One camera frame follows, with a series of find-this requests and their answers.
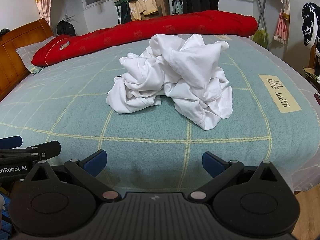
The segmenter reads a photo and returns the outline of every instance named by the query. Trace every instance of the cardboard box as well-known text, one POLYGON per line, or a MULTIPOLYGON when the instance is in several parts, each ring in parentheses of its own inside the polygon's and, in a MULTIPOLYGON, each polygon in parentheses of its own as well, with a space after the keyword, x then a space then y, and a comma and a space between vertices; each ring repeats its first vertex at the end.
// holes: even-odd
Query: cardboard box
POLYGON ((152 18, 170 15, 169 0, 156 0, 156 4, 158 7, 158 12, 149 15, 143 15, 142 13, 141 20, 148 20, 152 18))

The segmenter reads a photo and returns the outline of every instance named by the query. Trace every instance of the backpack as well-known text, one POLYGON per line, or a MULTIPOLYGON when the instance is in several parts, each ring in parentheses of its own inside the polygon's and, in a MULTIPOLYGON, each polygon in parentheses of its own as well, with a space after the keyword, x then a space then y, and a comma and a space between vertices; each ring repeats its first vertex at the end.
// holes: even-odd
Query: backpack
POLYGON ((76 36, 75 28, 71 23, 61 21, 57 25, 57 35, 66 34, 70 36, 76 36))
POLYGON ((8 32, 9 32, 8 29, 3 29, 3 30, 1 30, 1 31, 0 31, 0 37, 3 36, 3 35, 5 35, 5 34, 7 34, 8 32))

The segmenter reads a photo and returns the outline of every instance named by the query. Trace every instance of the bed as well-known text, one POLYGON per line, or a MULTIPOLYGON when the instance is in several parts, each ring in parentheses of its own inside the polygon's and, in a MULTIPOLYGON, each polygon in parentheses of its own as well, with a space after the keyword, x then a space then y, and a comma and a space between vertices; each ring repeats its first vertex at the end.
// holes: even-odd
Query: bed
POLYGON ((28 75, 14 50, 52 35, 39 20, 0 41, 0 138, 20 135, 22 147, 57 140, 62 152, 52 159, 55 165, 104 149, 108 165, 98 179, 121 193, 188 193, 210 179, 201 164, 205 151, 251 166, 270 160, 294 190, 320 182, 316 90, 248 38, 203 35, 207 44, 225 40, 230 45, 219 66, 232 86, 234 104, 230 118, 204 131, 180 115, 170 98, 133 114, 117 114, 106 104, 113 78, 124 73, 118 59, 128 52, 140 54, 148 40, 68 59, 28 75), (286 87, 300 109, 280 112, 264 83, 270 76, 286 87))

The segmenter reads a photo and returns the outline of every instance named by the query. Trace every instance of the red quilt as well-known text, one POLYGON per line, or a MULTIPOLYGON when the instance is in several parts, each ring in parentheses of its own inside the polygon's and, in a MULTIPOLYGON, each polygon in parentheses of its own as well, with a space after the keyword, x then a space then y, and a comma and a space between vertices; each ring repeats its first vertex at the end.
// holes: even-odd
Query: red quilt
POLYGON ((204 11, 132 21, 82 36, 59 35, 34 55, 31 63, 49 66, 111 46, 150 39, 155 34, 234 34, 249 37, 258 29, 251 16, 221 11, 204 11))

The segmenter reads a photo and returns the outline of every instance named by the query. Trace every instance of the gray pillow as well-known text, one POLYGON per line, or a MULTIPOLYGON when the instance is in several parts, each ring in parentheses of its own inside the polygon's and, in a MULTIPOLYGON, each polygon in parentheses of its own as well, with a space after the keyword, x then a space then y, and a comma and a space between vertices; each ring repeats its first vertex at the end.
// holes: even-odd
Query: gray pillow
POLYGON ((22 59, 22 62, 24 63, 25 67, 33 74, 39 73, 43 68, 37 67, 33 64, 31 64, 31 60, 34 56, 34 54, 38 51, 38 49, 41 49, 44 45, 49 43, 52 39, 54 39, 55 36, 52 36, 50 38, 47 38, 45 41, 41 41, 35 44, 30 44, 25 47, 17 48, 16 52, 19 54, 20 58, 22 59))

